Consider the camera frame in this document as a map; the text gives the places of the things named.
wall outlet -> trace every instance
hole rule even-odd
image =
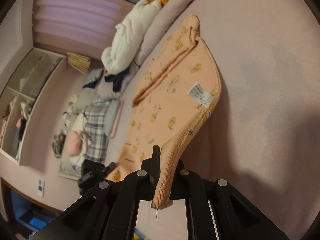
[[[44,194],[44,181],[40,179],[39,185],[38,185],[38,196],[43,197],[43,194]]]

white shelf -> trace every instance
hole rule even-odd
[[[7,83],[0,97],[0,115],[4,115],[8,104],[15,96],[16,101],[7,117],[7,127],[0,145],[0,152],[15,163],[28,165],[39,119],[51,91],[66,66],[65,56],[33,48]],[[21,118],[21,102],[27,101],[34,104],[20,143],[20,157],[16,160],[19,145],[19,128],[16,127],[16,123]]]

bed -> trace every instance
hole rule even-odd
[[[105,163],[116,160],[129,133],[137,82],[160,53],[165,37],[192,13],[200,20],[200,35],[220,70],[222,94],[212,116],[183,153],[184,164],[204,179],[227,179],[290,239],[301,239],[320,209],[314,180],[320,175],[316,140],[320,26],[303,0],[191,3],[122,96],[123,114]],[[138,217],[137,227],[150,239],[186,239],[185,217],[176,216],[184,206],[174,206],[158,211],[161,223],[149,204],[140,206],[147,215]]]

pink fabric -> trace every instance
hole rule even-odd
[[[82,147],[82,132],[70,131],[67,136],[67,153],[70,157],[79,155]]]
[[[113,123],[113,127],[112,127],[112,131],[111,131],[111,134],[110,134],[110,138],[114,138],[116,136],[116,132],[117,132],[117,128],[118,128],[118,125],[119,125],[119,121],[120,121],[123,105],[124,105],[124,100],[121,101],[121,103],[119,105],[118,112],[117,112],[117,115],[116,115],[116,119],[115,119],[115,121]]]
[[[100,60],[133,6],[125,0],[35,0],[34,42]]]
[[[16,123],[16,128],[20,128],[21,127],[21,118],[19,118],[19,120]]]

plaid fabric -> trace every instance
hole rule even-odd
[[[84,131],[92,141],[86,153],[86,159],[88,160],[100,163],[105,161],[109,139],[104,133],[104,118],[109,105],[110,101],[101,100],[97,93],[91,105],[87,106],[84,110],[87,118]]]

